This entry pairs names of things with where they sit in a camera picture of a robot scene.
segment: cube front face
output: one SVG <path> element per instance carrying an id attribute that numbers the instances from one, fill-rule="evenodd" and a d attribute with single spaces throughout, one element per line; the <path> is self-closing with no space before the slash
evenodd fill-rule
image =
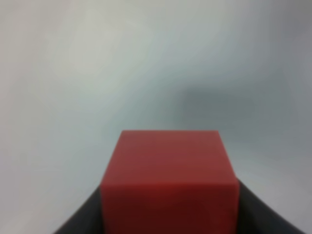
<path id="1" fill-rule="evenodd" d="M 238 181 L 217 132 L 123 133 L 100 187 L 108 234 L 235 233 Z"/>

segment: gray wall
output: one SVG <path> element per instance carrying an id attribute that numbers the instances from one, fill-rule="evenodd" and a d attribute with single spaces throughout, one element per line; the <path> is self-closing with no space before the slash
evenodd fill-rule
<path id="1" fill-rule="evenodd" d="M 312 233 L 310 0 L 0 1 L 0 233 L 50 234 L 122 129 L 218 129 Z"/>

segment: black surface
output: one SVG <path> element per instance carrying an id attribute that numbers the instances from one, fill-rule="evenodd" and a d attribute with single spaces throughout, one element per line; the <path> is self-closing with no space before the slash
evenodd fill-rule
<path id="1" fill-rule="evenodd" d="M 97 188 L 85 204 L 55 234 L 104 234 Z M 240 183 L 237 234 L 303 234 Z"/>

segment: cube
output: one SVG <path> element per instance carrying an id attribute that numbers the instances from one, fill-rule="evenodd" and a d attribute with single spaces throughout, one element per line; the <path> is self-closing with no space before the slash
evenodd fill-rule
<path id="1" fill-rule="evenodd" d="M 234 234 L 239 184 L 218 131 L 123 131 L 100 185 L 107 234 Z"/>

